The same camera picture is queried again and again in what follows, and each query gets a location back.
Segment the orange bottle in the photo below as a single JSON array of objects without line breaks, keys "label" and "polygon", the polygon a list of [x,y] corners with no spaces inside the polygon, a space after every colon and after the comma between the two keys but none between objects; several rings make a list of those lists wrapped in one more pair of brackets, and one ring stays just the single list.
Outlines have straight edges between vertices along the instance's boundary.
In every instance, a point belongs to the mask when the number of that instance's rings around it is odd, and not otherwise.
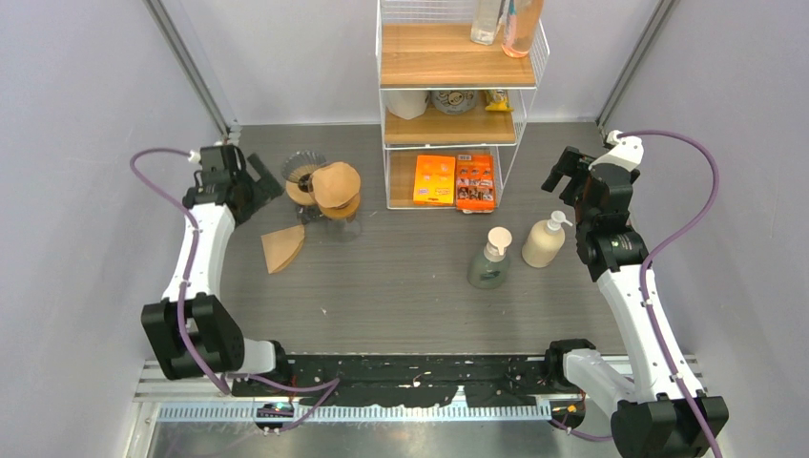
[{"label": "orange bottle", "polygon": [[545,0],[508,0],[503,52],[510,57],[525,57],[533,43],[534,32]]}]

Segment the wire rack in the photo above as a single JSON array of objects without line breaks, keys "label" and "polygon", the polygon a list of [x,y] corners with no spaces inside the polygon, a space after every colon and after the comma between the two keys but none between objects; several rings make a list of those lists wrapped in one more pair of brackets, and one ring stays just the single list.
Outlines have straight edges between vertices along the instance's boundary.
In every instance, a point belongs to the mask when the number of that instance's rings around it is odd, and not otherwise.
[{"label": "wire rack", "polygon": [[[380,84],[380,116],[382,119],[382,146],[383,165],[385,173],[385,188],[388,208],[402,209],[404,207],[394,207],[390,205],[390,174],[391,174],[391,154],[398,150],[443,150],[443,149],[486,149],[494,158],[496,168],[496,196],[497,203],[500,204],[508,178],[514,166],[523,133],[526,130],[530,118],[531,108],[536,99],[537,88],[550,56],[550,48],[545,30],[540,22],[533,43],[529,52],[530,64],[534,74],[534,85],[529,87],[509,88],[508,96],[514,111],[511,120],[514,129],[513,141],[502,142],[456,142],[451,144],[388,144],[385,143],[385,119],[388,115],[384,105],[384,92],[389,89],[382,87],[382,40],[383,27],[386,24],[471,24],[477,7],[477,0],[379,0],[377,3],[377,33],[376,33],[376,57],[377,76]],[[397,90],[407,89],[430,89],[430,88],[397,88]],[[475,89],[501,89],[501,88],[475,88]],[[413,206],[412,208],[447,208],[447,207],[424,207]]]}]

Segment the green soap bottle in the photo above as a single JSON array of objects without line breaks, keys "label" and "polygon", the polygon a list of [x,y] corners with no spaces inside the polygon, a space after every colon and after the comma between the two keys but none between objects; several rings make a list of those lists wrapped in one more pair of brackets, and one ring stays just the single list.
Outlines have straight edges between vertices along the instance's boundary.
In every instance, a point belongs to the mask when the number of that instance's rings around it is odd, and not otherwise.
[{"label": "green soap bottle", "polygon": [[472,286],[493,289],[506,281],[506,273],[511,265],[506,248],[511,245],[511,232],[505,227],[495,227],[488,231],[488,243],[469,263],[467,280]]}]

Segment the gray wooden tabletop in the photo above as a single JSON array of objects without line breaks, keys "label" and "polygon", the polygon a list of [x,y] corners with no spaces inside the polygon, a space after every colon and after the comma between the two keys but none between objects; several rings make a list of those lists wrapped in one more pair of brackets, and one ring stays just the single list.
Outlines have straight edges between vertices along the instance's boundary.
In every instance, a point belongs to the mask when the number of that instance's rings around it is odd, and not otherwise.
[{"label": "gray wooden tabletop", "polygon": [[[385,208],[378,125],[245,127],[239,146],[258,153],[280,178],[300,149],[352,164],[363,180],[362,233],[329,237],[307,225],[300,254],[269,275],[260,236],[297,223],[295,205],[277,198],[230,239],[221,298],[245,337],[277,340],[292,352],[537,353],[557,339],[590,339],[603,353],[625,353],[609,306],[575,254],[572,230],[557,259],[533,269],[520,256],[531,225],[564,210],[540,185],[563,149],[603,153],[593,123],[531,124],[500,208],[491,215]],[[488,230],[514,236],[511,267],[499,289],[467,282],[469,260]]]}]

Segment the pump dispenser head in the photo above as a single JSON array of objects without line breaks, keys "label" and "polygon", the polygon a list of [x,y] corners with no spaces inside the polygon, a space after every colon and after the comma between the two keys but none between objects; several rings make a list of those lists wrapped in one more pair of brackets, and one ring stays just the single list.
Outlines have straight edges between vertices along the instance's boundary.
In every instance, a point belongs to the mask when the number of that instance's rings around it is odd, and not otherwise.
[{"label": "pump dispenser head", "polygon": [[551,234],[559,232],[559,230],[562,229],[563,222],[568,226],[573,226],[573,223],[568,221],[568,217],[565,216],[565,212],[556,210],[555,212],[551,213],[550,219],[548,220],[548,232]]},{"label": "pump dispenser head", "polygon": [[505,227],[495,227],[488,231],[486,257],[491,261],[502,260],[506,256],[506,248],[511,245],[511,232]]}]

